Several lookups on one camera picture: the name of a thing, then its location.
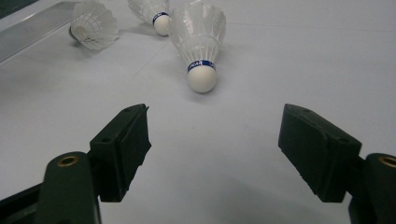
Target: blue text on band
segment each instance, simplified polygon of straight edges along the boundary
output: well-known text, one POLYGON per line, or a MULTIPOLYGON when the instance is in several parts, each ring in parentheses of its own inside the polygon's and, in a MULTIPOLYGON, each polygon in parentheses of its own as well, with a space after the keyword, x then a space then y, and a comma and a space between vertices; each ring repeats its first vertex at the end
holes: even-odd
POLYGON ((209 67, 212 67, 213 69, 216 70, 216 66, 212 62, 207 61, 207 60, 200 60, 200 61, 195 61, 193 63, 190 63, 189 68, 187 69, 187 72, 190 72, 190 70, 192 68, 198 67, 198 66, 201 66, 201 65, 209 66, 209 67))
POLYGON ((169 16, 168 13, 166 13, 166 12, 159 12, 159 13, 157 13, 157 14, 154 16, 154 19, 152 19, 152 24, 154 25, 154 22, 155 22, 159 17, 164 16, 164 15, 169 16))

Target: white shuttlecock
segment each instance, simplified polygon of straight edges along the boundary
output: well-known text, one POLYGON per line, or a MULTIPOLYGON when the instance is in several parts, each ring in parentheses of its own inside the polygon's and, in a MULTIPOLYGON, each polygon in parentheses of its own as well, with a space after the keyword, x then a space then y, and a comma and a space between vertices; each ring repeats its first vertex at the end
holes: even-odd
POLYGON ((75 5, 70 22, 70 35, 88 49, 102 49, 118 37, 117 20, 105 5, 84 0, 75 5))
POLYGON ((169 0, 128 0, 128 3, 136 17, 151 23, 159 35, 168 35, 169 0))
POLYGON ((215 60, 225 36, 226 19, 219 7, 195 1, 174 9, 169 35, 188 63, 188 81, 193 90, 207 92, 217 82, 215 60))

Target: blue band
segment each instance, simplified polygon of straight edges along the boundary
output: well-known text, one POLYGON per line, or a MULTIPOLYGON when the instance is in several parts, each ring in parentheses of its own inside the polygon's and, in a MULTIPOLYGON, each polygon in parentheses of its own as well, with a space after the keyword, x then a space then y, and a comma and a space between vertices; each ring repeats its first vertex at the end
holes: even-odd
POLYGON ((161 16, 163 16, 163 15, 169 16, 168 13, 166 13, 166 12, 157 13, 157 15, 154 16, 154 19, 152 19, 152 24, 154 25, 154 22, 155 22, 159 17, 161 17, 161 16))
POLYGON ((207 61, 207 60, 200 60, 200 61, 195 61, 193 63, 190 63, 189 68, 187 69, 187 72, 189 73, 192 68, 198 67, 198 66, 201 66, 201 65, 209 66, 209 67, 212 67, 213 69, 216 70, 216 66, 212 62, 207 61))

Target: white table surface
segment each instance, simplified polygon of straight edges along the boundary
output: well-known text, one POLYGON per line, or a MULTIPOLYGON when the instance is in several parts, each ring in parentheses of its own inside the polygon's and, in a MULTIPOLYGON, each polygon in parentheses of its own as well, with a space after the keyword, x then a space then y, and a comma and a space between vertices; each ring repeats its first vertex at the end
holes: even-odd
POLYGON ((120 27, 109 48, 84 49, 66 25, 0 63, 0 199, 40 183, 54 157, 88 152, 119 111, 144 103, 152 148, 122 203, 100 204, 103 223, 349 223, 350 196, 322 203, 278 148, 283 106, 356 137, 363 158, 395 155, 395 1, 210 1, 227 34, 207 94, 188 87, 170 39, 126 0, 102 2, 120 27))

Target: shuttlecock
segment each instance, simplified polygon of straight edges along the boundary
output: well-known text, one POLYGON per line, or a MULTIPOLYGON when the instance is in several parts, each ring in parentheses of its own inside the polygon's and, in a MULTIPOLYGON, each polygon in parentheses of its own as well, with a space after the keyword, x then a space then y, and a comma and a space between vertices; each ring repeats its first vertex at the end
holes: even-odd
POLYGON ((128 3, 136 17, 151 23, 159 35, 168 35, 169 0, 128 0, 128 3))
POLYGON ((102 49, 113 44, 119 33, 111 11, 94 0, 83 0, 75 5, 69 31, 88 49, 102 49))
POLYGON ((193 90, 207 92, 217 82, 215 60, 225 35, 226 19, 219 7, 195 1, 174 9, 169 36, 188 63, 193 90))

